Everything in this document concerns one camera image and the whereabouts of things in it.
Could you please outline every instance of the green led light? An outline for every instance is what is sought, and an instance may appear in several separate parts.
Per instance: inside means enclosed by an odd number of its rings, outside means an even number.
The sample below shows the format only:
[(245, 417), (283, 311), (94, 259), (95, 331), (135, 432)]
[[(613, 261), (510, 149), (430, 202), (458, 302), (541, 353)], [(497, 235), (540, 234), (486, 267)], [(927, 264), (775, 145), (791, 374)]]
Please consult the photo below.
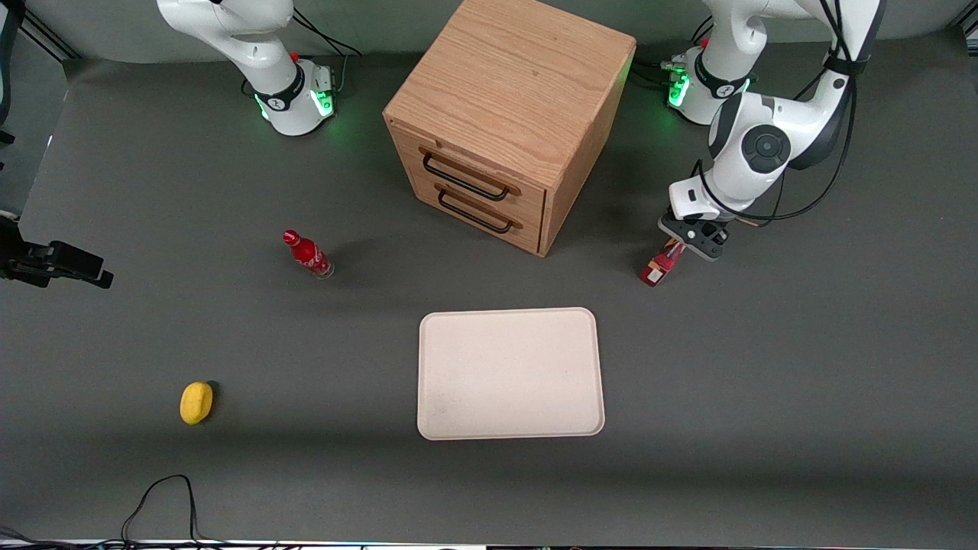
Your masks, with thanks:
[(254, 101), (258, 104), (258, 109), (261, 110), (261, 117), (268, 120), (268, 113), (265, 113), (265, 106), (262, 105), (261, 100), (258, 99), (258, 94), (254, 95)]
[(686, 98), (687, 90), (689, 90), (689, 77), (684, 74), (679, 80), (673, 83), (672, 88), (669, 90), (669, 103), (673, 107), (682, 105), (683, 100)]
[(320, 115), (326, 117), (333, 114), (333, 94), (330, 92), (309, 90), (309, 97), (315, 102), (316, 109), (319, 110)]

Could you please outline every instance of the coca-cola bottle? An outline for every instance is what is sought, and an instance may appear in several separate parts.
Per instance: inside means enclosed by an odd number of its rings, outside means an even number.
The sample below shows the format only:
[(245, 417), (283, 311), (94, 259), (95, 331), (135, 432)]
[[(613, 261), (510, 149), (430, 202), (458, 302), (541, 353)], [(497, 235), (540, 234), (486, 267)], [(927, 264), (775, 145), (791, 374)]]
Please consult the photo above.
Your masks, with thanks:
[(326, 279), (330, 275), (333, 275), (333, 264), (323, 251), (316, 246), (316, 243), (300, 237), (298, 233), (291, 229), (282, 234), (282, 240), (289, 245), (295, 261), (301, 263), (317, 279)]

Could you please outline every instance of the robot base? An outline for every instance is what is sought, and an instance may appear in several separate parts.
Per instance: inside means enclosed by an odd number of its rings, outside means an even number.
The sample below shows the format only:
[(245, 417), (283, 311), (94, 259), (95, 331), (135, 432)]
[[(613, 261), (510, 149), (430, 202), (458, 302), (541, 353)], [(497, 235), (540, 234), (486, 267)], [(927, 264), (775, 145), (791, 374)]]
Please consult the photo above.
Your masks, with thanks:
[(279, 133), (287, 136), (300, 136), (315, 130), (330, 116), (333, 116), (333, 73), (329, 67), (320, 67), (309, 60), (299, 60), (299, 67), (305, 72), (305, 87), (292, 101), (287, 111), (266, 109), (258, 101), (261, 114)]
[(658, 226), (706, 261), (720, 259), (729, 236), (726, 221), (676, 219), (671, 208), (659, 218)]
[(686, 52), (675, 55), (668, 62), (661, 64), (662, 68), (674, 73), (673, 85), (669, 88), (668, 101), (666, 105), (675, 109), (686, 120), (709, 126), (713, 122), (713, 116), (720, 109), (720, 106), (727, 101), (735, 92), (744, 92), (750, 85), (750, 80), (746, 80), (739, 89), (734, 86), (721, 86), (718, 94), (721, 98), (716, 98), (709, 86), (703, 83), (693, 70), (696, 58), (703, 53), (703, 48), (693, 46)]

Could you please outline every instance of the wooden cabinet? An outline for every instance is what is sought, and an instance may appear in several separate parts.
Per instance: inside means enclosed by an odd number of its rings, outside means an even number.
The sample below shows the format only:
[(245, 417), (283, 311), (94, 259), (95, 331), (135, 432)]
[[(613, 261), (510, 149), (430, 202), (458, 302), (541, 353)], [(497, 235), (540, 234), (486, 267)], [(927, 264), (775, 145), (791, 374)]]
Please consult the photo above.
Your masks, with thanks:
[(415, 194), (547, 255), (634, 53), (633, 37), (535, 0), (465, 0), (383, 112)]

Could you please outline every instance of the black metal handle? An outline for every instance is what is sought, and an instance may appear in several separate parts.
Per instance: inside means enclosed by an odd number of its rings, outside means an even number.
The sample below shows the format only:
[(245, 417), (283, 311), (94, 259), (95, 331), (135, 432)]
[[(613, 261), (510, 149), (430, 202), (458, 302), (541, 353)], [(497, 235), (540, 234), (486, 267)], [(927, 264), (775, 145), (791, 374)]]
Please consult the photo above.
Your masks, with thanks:
[(431, 161), (431, 153), (425, 153), (424, 160), (422, 160), (422, 166), (424, 166), (425, 170), (444, 180), (450, 181), (463, 189), (468, 189), (469, 191), (472, 191), (474, 194), (478, 195), (479, 197), (484, 197), (486, 199), (489, 199), (490, 201), (498, 202), (501, 201), (502, 199), (505, 199), (506, 195), (510, 193), (509, 187), (504, 188), (503, 192), (498, 195), (494, 195), (492, 193), (489, 193), (488, 191), (482, 191), (481, 189), (475, 187), (474, 185), (468, 183), (467, 181), (463, 181), (448, 172), (443, 172), (438, 168), (432, 166), (431, 164), (428, 164), (430, 161)]
[(470, 220), (472, 222), (475, 222), (475, 223), (481, 225), (482, 227), (485, 227), (489, 231), (492, 231), (493, 233), (499, 233), (500, 235), (502, 235), (504, 233), (508, 233), (510, 231), (510, 229), (512, 229), (512, 222), (511, 221), (507, 221), (506, 222), (506, 227), (496, 227), (495, 225), (489, 223), (488, 221), (481, 220), (481, 219), (473, 216), (472, 214), (466, 212), (465, 210), (462, 210), (461, 208), (459, 208), (457, 206), (449, 205), (448, 203), (445, 202), (445, 195), (447, 193), (448, 192), (445, 191), (444, 189), (439, 190), (439, 192), (438, 192), (438, 203), (440, 205), (442, 205), (442, 206), (445, 206), (446, 208), (448, 208), (452, 212), (458, 214), (459, 216), (461, 216), (461, 217), (463, 217), (463, 218), (465, 218), (467, 220)]

